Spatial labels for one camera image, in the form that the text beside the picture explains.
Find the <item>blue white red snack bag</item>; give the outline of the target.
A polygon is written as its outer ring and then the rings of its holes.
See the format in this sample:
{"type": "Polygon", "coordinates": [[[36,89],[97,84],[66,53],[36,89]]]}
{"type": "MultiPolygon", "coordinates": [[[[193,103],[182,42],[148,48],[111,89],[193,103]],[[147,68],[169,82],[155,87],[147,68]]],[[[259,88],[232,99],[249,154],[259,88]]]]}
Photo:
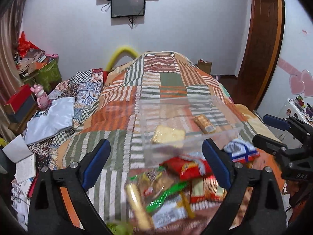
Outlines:
{"type": "Polygon", "coordinates": [[[248,163],[259,157],[257,149],[249,142],[233,139],[223,148],[233,162],[248,163]]]}

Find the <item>red barcode nugget snack bag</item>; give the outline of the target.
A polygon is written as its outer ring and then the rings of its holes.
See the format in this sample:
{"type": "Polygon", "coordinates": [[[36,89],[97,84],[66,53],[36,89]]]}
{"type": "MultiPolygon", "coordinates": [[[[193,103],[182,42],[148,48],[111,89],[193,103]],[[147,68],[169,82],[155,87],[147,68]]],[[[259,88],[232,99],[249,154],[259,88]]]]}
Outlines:
{"type": "Polygon", "coordinates": [[[222,202],[227,191],[220,187],[214,175],[197,178],[192,181],[190,202],[198,203],[204,200],[222,202]]]}

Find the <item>green jelly cup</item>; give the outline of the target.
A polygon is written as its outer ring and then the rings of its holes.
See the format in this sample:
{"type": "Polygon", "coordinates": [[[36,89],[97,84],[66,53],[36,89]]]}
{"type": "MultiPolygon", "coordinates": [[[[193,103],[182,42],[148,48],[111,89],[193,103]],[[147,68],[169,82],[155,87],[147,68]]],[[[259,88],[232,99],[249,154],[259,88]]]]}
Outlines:
{"type": "Polygon", "coordinates": [[[133,227],[127,222],[113,221],[108,222],[107,227],[114,235],[132,235],[133,227]]]}

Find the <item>cracker pack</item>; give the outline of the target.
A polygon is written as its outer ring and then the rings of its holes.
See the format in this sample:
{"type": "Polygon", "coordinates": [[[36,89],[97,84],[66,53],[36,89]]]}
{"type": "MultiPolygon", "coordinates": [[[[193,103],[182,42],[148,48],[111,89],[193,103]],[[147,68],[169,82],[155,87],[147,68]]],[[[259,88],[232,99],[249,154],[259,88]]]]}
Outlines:
{"type": "Polygon", "coordinates": [[[204,134],[211,134],[216,131],[215,126],[210,122],[210,120],[204,114],[195,116],[194,121],[204,134]]]}

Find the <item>red long snack bag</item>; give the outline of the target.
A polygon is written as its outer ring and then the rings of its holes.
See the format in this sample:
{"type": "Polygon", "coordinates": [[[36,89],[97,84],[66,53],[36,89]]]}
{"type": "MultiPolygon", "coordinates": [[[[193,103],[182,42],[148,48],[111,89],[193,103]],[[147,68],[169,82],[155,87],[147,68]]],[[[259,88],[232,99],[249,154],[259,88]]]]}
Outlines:
{"type": "Polygon", "coordinates": [[[213,174],[205,159],[189,155],[170,158],[160,163],[160,166],[177,175],[181,181],[189,181],[213,174]]]}

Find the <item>yellow purple wafer stick pack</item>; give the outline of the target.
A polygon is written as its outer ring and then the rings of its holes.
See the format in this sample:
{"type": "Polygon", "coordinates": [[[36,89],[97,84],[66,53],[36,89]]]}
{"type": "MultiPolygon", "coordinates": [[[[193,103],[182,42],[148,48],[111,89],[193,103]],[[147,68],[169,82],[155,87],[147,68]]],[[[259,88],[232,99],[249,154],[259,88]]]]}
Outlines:
{"type": "Polygon", "coordinates": [[[136,184],[128,183],[125,186],[127,199],[132,212],[137,220],[139,229],[148,231],[154,228],[151,217],[147,214],[144,204],[136,184]]]}

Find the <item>green edged snack bag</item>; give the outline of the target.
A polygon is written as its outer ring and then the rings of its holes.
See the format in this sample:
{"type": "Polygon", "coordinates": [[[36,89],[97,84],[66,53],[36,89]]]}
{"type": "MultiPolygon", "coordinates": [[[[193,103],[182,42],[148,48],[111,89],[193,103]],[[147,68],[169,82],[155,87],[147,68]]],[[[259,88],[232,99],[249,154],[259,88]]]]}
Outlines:
{"type": "Polygon", "coordinates": [[[164,167],[149,169],[130,177],[125,185],[129,202],[136,203],[146,213],[154,213],[168,200],[189,186],[164,167]]]}

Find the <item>white sliding wardrobe door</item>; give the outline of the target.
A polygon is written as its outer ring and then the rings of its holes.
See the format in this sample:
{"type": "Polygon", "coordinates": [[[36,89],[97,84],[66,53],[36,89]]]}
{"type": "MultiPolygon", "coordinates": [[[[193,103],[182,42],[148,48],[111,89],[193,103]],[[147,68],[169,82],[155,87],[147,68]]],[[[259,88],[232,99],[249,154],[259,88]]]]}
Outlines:
{"type": "Polygon", "coordinates": [[[296,98],[290,87],[292,75],[312,73],[312,19],[299,0],[284,0],[285,22],[279,60],[257,114],[278,116],[288,98],[296,98]]]}

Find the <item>open white notebook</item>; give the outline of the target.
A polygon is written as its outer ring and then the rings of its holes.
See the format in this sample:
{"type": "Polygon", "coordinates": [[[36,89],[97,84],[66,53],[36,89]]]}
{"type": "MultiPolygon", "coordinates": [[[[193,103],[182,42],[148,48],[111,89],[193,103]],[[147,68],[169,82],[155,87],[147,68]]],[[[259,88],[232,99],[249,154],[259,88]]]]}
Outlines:
{"type": "Polygon", "coordinates": [[[15,163],[15,179],[18,184],[36,176],[36,156],[20,134],[3,148],[4,154],[15,163]]]}

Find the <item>brown wooden door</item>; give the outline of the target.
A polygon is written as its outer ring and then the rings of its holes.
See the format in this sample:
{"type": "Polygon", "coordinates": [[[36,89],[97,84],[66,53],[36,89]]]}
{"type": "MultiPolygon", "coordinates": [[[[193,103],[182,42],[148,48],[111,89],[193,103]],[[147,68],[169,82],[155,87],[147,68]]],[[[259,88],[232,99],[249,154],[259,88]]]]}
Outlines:
{"type": "Polygon", "coordinates": [[[256,110],[276,69],[284,33],[284,0],[251,0],[245,54],[238,75],[237,103],[256,110]]]}

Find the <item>brown cardboard box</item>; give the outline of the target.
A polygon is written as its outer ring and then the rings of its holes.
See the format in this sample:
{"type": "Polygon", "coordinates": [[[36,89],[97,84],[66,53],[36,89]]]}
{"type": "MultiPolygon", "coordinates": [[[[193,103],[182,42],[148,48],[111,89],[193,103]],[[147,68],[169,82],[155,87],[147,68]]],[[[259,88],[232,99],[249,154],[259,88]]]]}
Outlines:
{"type": "Polygon", "coordinates": [[[207,74],[211,74],[212,62],[200,59],[197,62],[197,66],[203,72],[205,72],[207,74]]]}

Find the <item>white plastic bag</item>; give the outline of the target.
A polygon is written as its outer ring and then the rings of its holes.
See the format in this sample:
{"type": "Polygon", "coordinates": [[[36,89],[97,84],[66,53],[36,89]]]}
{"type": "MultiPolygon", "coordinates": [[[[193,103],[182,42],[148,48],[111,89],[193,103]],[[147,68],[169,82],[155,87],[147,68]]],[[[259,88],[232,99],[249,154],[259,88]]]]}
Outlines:
{"type": "Polygon", "coordinates": [[[53,100],[51,107],[27,123],[26,145],[42,142],[73,127],[74,97],[53,100]]]}

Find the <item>clear plastic storage bin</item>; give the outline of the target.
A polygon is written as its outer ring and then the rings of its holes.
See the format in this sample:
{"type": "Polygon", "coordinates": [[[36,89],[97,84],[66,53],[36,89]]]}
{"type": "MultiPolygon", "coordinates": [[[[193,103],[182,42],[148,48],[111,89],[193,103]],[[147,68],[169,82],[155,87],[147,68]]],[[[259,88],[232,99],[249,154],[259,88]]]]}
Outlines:
{"type": "Polygon", "coordinates": [[[179,155],[200,152],[202,143],[207,138],[223,148],[237,138],[244,127],[234,112],[216,96],[141,100],[139,124],[146,167],[159,165],[179,155]],[[214,133],[204,134],[195,123],[194,117],[201,114],[215,126],[214,133]],[[184,130],[186,137],[183,147],[152,143],[151,139],[158,125],[184,130]]]}

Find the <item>pink rabbit plush toy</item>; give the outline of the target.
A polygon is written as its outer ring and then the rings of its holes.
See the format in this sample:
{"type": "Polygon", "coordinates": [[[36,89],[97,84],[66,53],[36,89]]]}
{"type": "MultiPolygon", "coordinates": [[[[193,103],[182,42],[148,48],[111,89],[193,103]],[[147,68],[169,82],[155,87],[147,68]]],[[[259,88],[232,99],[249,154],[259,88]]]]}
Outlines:
{"type": "Polygon", "coordinates": [[[37,104],[38,108],[40,110],[46,110],[51,105],[51,100],[48,98],[48,94],[45,92],[45,89],[40,84],[34,84],[30,88],[31,92],[36,96],[37,98],[37,104]]]}

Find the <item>dark blue box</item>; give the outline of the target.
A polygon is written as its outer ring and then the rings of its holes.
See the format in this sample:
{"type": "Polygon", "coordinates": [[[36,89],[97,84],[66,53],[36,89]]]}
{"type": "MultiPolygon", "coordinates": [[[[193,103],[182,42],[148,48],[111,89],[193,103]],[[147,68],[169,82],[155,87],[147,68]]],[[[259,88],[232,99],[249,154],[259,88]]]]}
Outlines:
{"type": "Polygon", "coordinates": [[[32,107],[36,104],[37,103],[33,95],[30,95],[16,113],[11,113],[7,115],[9,121],[12,123],[20,123],[27,116],[32,107]]]}

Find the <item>red gift box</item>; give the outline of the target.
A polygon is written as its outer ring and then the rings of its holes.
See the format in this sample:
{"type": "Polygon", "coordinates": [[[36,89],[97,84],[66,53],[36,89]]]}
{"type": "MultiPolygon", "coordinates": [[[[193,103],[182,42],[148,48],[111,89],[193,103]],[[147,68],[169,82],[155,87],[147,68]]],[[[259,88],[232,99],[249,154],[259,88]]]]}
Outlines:
{"type": "Polygon", "coordinates": [[[27,98],[31,96],[31,87],[29,85],[23,85],[19,87],[17,92],[12,95],[4,105],[4,110],[7,114],[16,113],[21,106],[25,103],[27,98]]]}

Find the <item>patchwork striped bed quilt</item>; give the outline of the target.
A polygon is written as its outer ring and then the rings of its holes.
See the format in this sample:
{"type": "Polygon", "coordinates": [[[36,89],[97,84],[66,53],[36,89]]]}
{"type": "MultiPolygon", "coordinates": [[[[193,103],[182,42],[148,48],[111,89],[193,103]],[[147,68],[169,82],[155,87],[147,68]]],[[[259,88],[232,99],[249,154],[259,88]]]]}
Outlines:
{"type": "Polygon", "coordinates": [[[146,52],[108,75],[97,101],[78,105],[74,127],[56,139],[58,164],[80,161],[106,138],[112,147],[94,187],[87,191],[104,221],[130,217],[124,185],[133,172],[161,159],[151,139],[158,125],[186,132],[187,145],[201,148],[201,129],[195,124],[195,108],[180,101],[213,101],[207,115],[216,131],[217,146],[233,138],[251,142],[256,134],[274,134],[245,106],[233,103],[224,86],[177,52],[146,52]]]}

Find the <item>checkered patchwork blanket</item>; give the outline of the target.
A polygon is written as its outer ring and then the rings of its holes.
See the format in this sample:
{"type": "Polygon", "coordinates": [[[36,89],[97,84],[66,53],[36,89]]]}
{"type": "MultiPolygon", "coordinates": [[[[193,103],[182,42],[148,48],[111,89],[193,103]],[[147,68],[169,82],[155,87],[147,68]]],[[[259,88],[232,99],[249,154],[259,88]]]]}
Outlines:
{"type": "Polygon", "coordinates": [[[48,139],[29,145],[30,151],[36,154],[36,166],[38,168],[47,166],[51,169],[57,169],[60,166],[58,161],[61,161],[62,158],[58,156],[58,149],[76,133],[78,127],[95,111],[107,76],[108,73],[101,68],[78,71],[71,78],[59,83],[47,95],[48,109],[51,109],[52,103],[59,99],[74,98],[73,125],[68,129],[62,129],[48,139]]]}

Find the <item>green storage box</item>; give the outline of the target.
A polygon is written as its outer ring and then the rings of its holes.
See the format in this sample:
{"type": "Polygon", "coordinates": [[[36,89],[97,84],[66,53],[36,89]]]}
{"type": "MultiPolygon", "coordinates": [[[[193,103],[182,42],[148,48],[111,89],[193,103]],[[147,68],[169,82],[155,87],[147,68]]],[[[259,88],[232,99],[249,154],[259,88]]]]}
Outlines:
{"type": "Polygon", "coordinates": [[[54,90],[55,87],[62,82],[62,76],[58,68],[57,60],[51,60],[44,67],[38,70],[35,80],[37,84],[43,86],[43,89],[47,94],[52,92],[52,90],[54,90]]]}

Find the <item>red plastic bag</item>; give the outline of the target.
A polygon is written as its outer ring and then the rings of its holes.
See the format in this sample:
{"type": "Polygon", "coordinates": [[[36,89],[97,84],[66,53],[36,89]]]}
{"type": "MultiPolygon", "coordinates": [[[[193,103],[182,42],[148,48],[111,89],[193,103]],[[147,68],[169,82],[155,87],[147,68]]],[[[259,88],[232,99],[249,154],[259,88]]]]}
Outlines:
{"type": "Polygon", "coordinates": [[[27,41],[25,33],[23,31],[21,32],[21,36],[19,37],[18,40],[17,51],[20,54],[20,56],[24,58],[30,49],[39,49],[39,47],[34,45],[31,41],[27,41]]]}

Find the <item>striped pink beige curtain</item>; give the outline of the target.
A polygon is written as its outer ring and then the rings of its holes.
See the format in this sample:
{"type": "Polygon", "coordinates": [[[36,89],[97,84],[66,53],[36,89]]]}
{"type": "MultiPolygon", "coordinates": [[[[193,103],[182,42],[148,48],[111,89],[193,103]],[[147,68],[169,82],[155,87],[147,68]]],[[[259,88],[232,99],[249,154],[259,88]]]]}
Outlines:
{"type": "Polygon", "coordinates": [[[23,85],[14,62],[26,0],[12,0],[1,14],[1,137],[15,138],[8,128],[10,121],[4,110],[8,99],[23,85]]]}

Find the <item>small black wall monitor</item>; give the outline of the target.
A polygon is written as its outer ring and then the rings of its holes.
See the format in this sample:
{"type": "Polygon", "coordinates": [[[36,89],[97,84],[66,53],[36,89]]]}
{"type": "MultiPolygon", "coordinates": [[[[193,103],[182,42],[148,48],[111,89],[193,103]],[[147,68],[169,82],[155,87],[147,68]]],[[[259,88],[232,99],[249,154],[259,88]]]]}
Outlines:
{"type": "Polygon", "coordinates": [[[112,0],[111,18],[144,16],[145,0],[112,0]]]}

